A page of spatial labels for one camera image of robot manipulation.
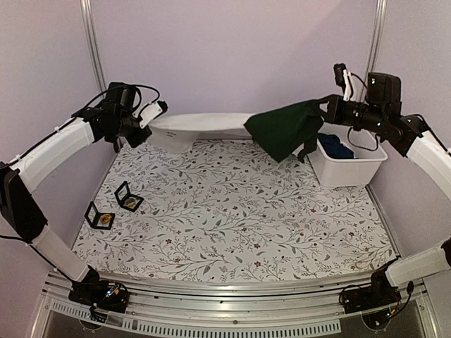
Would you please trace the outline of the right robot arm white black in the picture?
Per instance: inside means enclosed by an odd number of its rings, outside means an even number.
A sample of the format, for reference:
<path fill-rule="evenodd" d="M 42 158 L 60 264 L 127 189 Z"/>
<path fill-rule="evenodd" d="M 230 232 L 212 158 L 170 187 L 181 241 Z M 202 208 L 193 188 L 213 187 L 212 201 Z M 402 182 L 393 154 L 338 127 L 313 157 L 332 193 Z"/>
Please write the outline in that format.
<path fill-rule="evenodd" d="M 422 169 L 440 188 L 450 195 L 450 149 L 436 137 L 419 114 L 402 115 L 401 79 L 386 73 L 367 75 L 366 98 L 363 103 L 352 100 L 352 74 L 344 64 L 334 66 L 335 83 L 343 94 L 331 94 L 317 101 L 326 104 L 321 111 L 325 122 L 366 130 L 389 144 Z M 364 300 L 379 307 L 392 291 L 407 282 L 450 269 L 450 240 L 406 258 L 386 263 L 371 276 L 371 286 Z"/>

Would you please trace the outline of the white green raglan t-shirt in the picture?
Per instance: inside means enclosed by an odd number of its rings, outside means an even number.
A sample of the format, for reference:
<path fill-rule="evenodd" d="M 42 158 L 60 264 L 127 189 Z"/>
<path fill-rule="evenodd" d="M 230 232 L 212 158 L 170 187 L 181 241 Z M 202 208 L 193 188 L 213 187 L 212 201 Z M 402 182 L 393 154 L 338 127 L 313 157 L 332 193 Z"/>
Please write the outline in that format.
<path fill-rule="evenodd" d="M 156 118 L 153 130 L 196 134 L 244 130 L 274 161 L 295 154 L 304 162 L 317 149 L 318 133 L 324 124 L 315 100 L 263 113 L 188 113 Z"/>

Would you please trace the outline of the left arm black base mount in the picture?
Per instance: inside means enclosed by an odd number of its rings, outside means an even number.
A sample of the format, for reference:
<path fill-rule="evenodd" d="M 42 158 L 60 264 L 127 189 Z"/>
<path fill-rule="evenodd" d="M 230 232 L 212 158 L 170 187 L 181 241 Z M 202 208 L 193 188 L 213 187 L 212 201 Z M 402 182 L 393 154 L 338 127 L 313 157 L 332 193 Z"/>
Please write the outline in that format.
<path fill-rule="evenodd" d="M 73 283 L 68 299 L 89 306 L 92 310 L 102 309 L 115 313 L 125 313 L 130 292 L 120 282 L 100 280 L 98 282 Z"/>

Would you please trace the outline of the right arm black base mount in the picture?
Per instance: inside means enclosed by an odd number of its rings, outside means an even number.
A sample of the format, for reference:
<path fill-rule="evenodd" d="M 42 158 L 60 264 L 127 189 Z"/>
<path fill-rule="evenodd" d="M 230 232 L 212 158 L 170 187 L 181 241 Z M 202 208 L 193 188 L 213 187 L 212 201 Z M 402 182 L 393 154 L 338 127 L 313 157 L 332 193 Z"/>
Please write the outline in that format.
<path fill-rule="evenodd" d="M 338 301 L 344 307 L 346 314 L 400 303 L 401 296 L 398 288 L 392 287 L 385 276 L 386 270 L 395 261 L 396 259 L 393 259 L 375 270 L 371 274 L 369 286 L 360 287 L 350 284 L 342 289 Z"/>

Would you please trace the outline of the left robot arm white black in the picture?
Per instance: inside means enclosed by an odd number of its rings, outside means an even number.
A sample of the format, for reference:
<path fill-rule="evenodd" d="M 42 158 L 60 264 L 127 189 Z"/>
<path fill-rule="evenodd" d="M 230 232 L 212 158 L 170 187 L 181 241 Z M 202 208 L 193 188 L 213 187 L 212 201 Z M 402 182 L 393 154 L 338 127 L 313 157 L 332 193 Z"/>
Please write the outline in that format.
<path fill-rule="evenodd" d="M 142 104 L 143 84 L 112 82 L 64 124 L 11 162 L 1 164 L 1 215 L 16 238 L 34 249 L 73 284 L 89 305 L 105 298 L 98 272 L 71 251 L 49 227 L 32 194 L 61 164 L 100 140 L 124 138 L 135 148 L 151 135 L 149 123 L 168 110 L 160 98 Z"/>

